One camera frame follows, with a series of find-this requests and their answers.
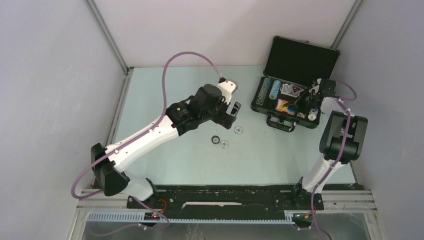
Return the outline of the light blue ten chip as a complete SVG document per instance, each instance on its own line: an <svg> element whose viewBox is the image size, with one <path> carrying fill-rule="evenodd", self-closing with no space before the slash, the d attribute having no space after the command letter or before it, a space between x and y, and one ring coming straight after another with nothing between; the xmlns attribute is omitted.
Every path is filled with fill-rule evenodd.
<svg viewBox="0 0 424 240"><path fill-rule="evenodd" d="M235 132L237 135L242 134L242 133L243 133L243 131L244 131L244 129L243 129L241 126L236 126L236 127L234 128L234 132Z"/></svg>
<svg viewBox="0 0 424 240"><path fill-rule="evenodd" d="M227 140L222 140L222 141L220 142L220 146L221 146L223 149L226 149L226 148L229 146L229 142L228 142Z"/></svg>

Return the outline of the red black triangle marker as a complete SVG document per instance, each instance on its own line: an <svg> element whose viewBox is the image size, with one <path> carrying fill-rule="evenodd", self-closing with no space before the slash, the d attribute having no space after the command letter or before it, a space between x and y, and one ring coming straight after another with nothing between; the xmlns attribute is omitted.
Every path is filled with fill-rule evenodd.
<svg viewBox="0 0 424 240"><path fill-rule="evenodd" d="M290 94L296 98L305 90L304 88L298 87L293 84L291 84L290 86L291 86Z"/></svg>

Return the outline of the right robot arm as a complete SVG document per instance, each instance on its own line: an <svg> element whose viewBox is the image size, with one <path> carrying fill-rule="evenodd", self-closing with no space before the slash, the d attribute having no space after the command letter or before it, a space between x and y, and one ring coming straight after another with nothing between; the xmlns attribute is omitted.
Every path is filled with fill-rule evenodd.
<svg viewBox="0 0 424 240"><path fill-rule="evenodd" d="M319 78L296 102L328 116L319 142L320 157L292 190L290 201L297 209L308 206L329 178L357 160L362 152L368 119L354 114L345 105L346 98L336 95L336 84L336 80Z"/></svg>

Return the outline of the red playing card deck box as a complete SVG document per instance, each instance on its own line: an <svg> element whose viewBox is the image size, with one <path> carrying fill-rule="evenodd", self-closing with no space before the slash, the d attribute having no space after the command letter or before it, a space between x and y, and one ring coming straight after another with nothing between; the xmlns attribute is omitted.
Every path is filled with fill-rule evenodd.
<svg viewBox="0 0 424 240"><path fill-rule="evenodd" d="M277 112L281 112L281 113L285 113L285 114L288 114L288 115L291 115L291 116L295 116L296 113L297 113L297 111L294 110L294 109L292 109L292 108L290 108L290 107L288 107L286 105L287 103L288 103L287 100L284 100L282 98L278 98L277 99L277 104L276 104L275 110Z"/></svg>

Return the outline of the clear round dealer button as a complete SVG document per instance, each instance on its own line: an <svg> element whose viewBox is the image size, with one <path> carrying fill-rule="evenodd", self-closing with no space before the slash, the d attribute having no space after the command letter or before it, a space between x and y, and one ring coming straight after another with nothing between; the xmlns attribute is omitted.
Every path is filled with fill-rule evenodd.
<svg viewBox="0 0 424 240"><path fill-rule="evenodd" d="M293 87L291 84L282 83L280 87L280 93L282 95L293 96Z"/></svg>

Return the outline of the yellow round button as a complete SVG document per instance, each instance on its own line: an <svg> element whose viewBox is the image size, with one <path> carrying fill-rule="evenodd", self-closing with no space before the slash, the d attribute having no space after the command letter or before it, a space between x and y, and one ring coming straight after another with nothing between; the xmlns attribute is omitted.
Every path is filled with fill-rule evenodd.
<svg viewBox="0 0 424 240"><path fill-rule="evenodd" d="M276 109L280 112L286 112L286 109L288 109L288 107L285 105L285 103L286 102L284 101L279 101Z"/></svg>

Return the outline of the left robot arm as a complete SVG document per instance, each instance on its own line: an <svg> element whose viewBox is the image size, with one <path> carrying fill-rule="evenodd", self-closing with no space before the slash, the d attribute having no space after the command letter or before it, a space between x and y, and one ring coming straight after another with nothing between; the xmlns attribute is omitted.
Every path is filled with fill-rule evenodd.
<svg viewBox="0 0 424 240"><path fill-rule="evenodd" d="M195 130L199 125L212 121L227 130L237 118L241 108L235 102L230 113L227 109L238 84L225 80L218 85L205 84L195 95L171 104L163 117L124 140L90 149L92 171L107 197L124 193L133 196L145 208L153 208L158 202L154 184L148 178L125 173L126 168L155 147Z"/></svg>

